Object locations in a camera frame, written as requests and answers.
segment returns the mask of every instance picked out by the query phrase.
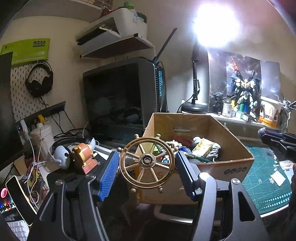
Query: printer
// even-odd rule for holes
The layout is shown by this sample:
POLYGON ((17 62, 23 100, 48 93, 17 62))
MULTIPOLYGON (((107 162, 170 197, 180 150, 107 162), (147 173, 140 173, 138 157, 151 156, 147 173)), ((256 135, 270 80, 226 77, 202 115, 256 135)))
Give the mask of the printer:
POLYGON ((89 23, 76 35, 76 41, 84 55, 135 34, 142 39, 147 38, 146 16, 134 14, 127 8, 119 8, 89 23))

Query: pegboard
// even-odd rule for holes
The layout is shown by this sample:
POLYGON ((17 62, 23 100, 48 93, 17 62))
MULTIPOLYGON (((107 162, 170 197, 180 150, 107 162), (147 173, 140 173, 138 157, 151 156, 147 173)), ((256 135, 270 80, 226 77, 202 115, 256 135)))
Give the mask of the pegboard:
MULTIPOLYGON (((30 95, 25 86, 26 72, 29 66, 29 64, 25 64, 13 67, 10 71, 11 100, 16 122, 45 108, 38 98, 33 98, 30 95)), ((36 68, 31 73, 29 80, 37 80, 42 83, 45 76, 47 76, 47 72, 44 69, 36 68)))

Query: bright light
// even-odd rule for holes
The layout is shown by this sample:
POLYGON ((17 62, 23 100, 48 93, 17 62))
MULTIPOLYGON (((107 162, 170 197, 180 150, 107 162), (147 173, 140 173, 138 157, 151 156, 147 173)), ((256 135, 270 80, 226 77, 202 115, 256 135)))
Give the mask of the bright light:
POLYGON ((237 39, 240 24, 229 7, 205 4, 197 12, 194 31, 200 44, 219 48, 237 39))

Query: black clamp frame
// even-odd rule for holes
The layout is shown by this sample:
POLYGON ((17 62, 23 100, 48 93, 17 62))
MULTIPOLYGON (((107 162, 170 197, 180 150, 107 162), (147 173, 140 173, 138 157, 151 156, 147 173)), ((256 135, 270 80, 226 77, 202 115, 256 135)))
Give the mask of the black clamp frame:
MULTIPOLYGON (((224 206, 220 240, 269 240, 255 205, 238 179, 215 180, 189 163, 182 151, 176 153, 176 166, 186 194, 200 203, 190 240, 210 240, 217 197, 223 198, 224 206)), ((40 207, 28 241, 108 241, 98 210, 99 175, 94 170, 86 176, 71 173, 56 180, 40 207)))
POLYGON ((223 198, 224 207, 220 240, 269 240, 254 203, 238 179, 233 178, 230 182, 215 180, 189 163, 182 151, 176 153, 176 166, 187 196, 200 202, 191 240, 210 240, 217 197, 223 198))

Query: cutting mat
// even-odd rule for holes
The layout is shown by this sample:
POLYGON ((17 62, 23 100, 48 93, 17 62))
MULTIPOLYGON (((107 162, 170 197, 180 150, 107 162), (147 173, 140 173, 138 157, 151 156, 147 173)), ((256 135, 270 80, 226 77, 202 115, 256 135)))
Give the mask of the cutting mat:
POLYGON ((290 182, 280 166, 277 170, 286 178, 279 187, 270 178, 275 171, 274 155, 272 150, 264 147, 247 146, 254 155, 255 161, 243 181, 245 189, 248 191, 259 214, 269 213, 279 209, 289 203, 291 197, 290 182))

